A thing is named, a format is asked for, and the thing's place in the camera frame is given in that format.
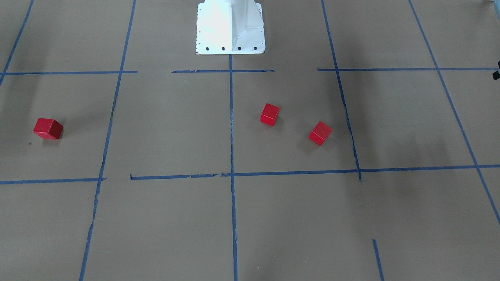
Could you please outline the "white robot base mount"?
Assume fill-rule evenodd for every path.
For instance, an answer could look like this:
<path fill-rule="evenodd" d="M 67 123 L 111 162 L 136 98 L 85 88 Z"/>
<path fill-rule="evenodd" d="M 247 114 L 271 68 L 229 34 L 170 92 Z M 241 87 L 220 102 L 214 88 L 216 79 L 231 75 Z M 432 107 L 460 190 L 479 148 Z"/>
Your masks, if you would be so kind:
<path fill-rule="evenodd" d="M 263 9 L 254 0 L 205 0 L 198 4 L 197 55 L 262 54 Z"/>

